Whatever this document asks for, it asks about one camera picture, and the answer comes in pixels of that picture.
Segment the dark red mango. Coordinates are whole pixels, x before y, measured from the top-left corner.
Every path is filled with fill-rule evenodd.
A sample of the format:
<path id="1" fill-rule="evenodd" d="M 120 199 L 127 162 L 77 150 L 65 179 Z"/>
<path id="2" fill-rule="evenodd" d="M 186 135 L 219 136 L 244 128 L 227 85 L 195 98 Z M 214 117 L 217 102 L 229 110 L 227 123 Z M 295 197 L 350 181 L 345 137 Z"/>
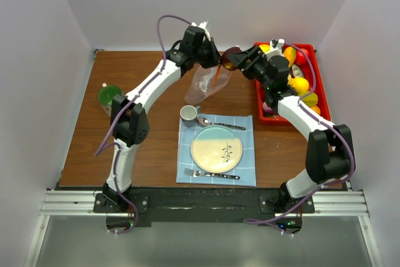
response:
<path id="1" fill-rule="evenodd" d="M 221 66 L 228 71 L 235 71 L 236 67 L 234 66 L 232 61 L 229 59 L 229 57 L 230 57 L 230 55 L 240 53 L 240 52 L 241 52 L 241 49 L 238 46 L 234 46 L 234 47 L 226 49 L 225 52 L 223 52 L 223 54 L 221 55 Z"/>

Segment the clear zip top bag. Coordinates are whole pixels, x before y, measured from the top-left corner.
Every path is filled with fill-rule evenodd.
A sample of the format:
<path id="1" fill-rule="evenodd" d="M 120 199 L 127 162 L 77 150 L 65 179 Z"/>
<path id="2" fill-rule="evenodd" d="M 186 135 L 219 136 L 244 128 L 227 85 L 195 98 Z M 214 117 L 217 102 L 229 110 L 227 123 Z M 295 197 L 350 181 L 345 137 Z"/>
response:
<path id="1" fill-rule="evenodd" d="M 228 84 L 232 73 L 232 71 L 228 71 L 221 65 L 208 69 L 204 69 L 199 65 L 184 97 L 185 102 L 190 105 L 198 105 L 208 97 L 216 94 Z"/>

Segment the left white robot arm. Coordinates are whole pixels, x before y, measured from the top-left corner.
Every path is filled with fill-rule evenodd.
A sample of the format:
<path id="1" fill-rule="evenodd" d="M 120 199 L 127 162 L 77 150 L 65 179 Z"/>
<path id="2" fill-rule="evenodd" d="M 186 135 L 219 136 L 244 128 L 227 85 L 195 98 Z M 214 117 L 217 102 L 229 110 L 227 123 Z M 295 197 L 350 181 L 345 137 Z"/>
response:
<path id="1" fill-rule="evenodd" d="M 166 52 L 155 70 L 127 95 L 117 95 L 112 100 L 111 125 L 108 135 L 114 138 L 114 155 L 109 177 L 102 194 L 115 212 L 129 206 L 128 190 L 131 172 L 139 145 L 149 134 L 148 112 L 156 100 L 195 64 L 211 68 L 220 63 L 207 23 L 192 23 L 184 32 L 179 48 Z"/>

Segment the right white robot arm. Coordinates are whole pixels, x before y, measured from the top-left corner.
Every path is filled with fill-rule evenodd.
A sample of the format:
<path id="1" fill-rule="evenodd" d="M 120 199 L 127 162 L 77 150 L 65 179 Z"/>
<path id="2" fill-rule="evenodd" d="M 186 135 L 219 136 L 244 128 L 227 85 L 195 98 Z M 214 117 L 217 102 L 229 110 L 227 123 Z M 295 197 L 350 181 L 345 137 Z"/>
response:
<path id="1" fill-rule="evenodd" d="M 289 61 L 280 54 L 263 53 L 253 46 L 246 51 L 233 47 L 224 52 L 221 64 L 239 70 L 264 87 L 266 104 L 289 121 L 306 139 L 305 169 L 281 186 L 279 207 L 291 213 L 322 186 L 342 183 L 355 170 L 351 130 L 336 126 L 304 104 L 289 85 Z"/>

